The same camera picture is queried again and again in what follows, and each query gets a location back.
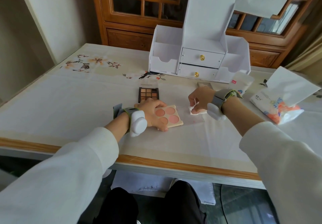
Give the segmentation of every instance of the white sleeve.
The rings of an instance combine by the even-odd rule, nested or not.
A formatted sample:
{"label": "white sleeve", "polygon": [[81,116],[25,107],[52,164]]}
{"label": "white sleeve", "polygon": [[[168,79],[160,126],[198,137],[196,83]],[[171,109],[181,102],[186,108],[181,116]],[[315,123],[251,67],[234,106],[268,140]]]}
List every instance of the white sleeve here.
{"label": "white sleeve", "polygon": [[0,192],[1,223],[77,223],[118,155],[115,137],[102,127],[66,144]]}
{"label": "white sleeve", "polygon": [[283,223],[321,223],[322,158],[271,122],[253,126],[239,147],[255,164]]}

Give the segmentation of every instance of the sleeve cuff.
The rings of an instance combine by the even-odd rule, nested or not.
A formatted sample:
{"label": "sleeve cuff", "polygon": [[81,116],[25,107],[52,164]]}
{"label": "sleeve cuff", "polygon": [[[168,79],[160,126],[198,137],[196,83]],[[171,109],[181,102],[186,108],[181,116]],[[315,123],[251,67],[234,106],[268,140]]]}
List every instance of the sleeve cuff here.
{"label": "sleeve cuff", "polygon": [[248,155],[258,169],[267,157],[289,141],[293,141],[291,137],[271,122],[265,121],[256,124],[245,133],[239,148]]}
{"label": "sleeve cuff", "polygon": [[114,135],[104,127],[95,128],[78,143],[89,146],[97,154],[102,164],[102,174],[119,156],[119,145]]}

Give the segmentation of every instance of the black pants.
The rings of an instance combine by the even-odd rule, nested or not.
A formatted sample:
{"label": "black pants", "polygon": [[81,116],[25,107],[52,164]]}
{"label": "black pants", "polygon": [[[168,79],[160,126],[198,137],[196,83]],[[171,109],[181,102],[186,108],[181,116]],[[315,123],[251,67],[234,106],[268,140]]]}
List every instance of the black pants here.
{"label": "black pants", "polygon": [[[93,223],[136,224],[138,214],[134,197],[122,188],[114,188],[107,194]],[[195,190],[185,181],[177,181],[167,192],[162,217],[166,224],[204,224],[206,220]]]}

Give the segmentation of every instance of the person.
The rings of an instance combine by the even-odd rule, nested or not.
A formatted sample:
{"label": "person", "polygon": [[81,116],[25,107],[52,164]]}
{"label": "person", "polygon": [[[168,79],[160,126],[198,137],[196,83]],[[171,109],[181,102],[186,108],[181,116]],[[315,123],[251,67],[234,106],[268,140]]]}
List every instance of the person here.
{"label": "person", "polygon": [[[214,90],[199,87],[189,95],[193,113],[207,109]],[[166,104],[147,100],[136,104],[148,126],[167,131],[154,115]],[[280,223],[320,223],[322,219],[322,159],[303,142],[292,140],[271,122],[262,120],[237,97],[228,98],[222,112],[242,136],[239,147],[258,169],[276,208]],[[60,148],[53,157],[35,165],[0,192],[1,223],[77,223],[95,196],[102,175],[118,157],[117,142],[129,128],[122,113],[108,125]],[[95,223],[135,223],[135,200],[122,189],[113,189]],[[185,182],[176,182],[166,197],[165,223],[204,223],[200,202]]]}

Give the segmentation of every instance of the hand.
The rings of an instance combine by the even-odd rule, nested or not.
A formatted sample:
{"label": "hand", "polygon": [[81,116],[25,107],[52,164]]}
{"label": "hand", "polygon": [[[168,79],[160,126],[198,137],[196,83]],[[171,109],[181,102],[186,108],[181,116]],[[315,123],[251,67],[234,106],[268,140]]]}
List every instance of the hand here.
{"label": "hand", "polygon": [[145,119],[147,120],[147,126],[155,126],[160,131],[168,131],[168,127],[162,121],[159,120],[158,116],[155,115],[155,108],[166,107],[167,105],[160,100],[153,100],[148,98],[147,100],[141,100],[140,104],[135,104],[135,108],[139,108],[144,111]]}
{"label": "hand", "polygon": [[198,87],[196,90],[194,90],[193,93],[188,96],[190,106],[194,106],[195,101],[196,103],[199,102],[199,104],[197,104],[196,107],[193,108],[191,113],[197,114],[203,109],[207,109],[207,104],[211,103],[215,92],[216,91],[210,89],[209,87]]}

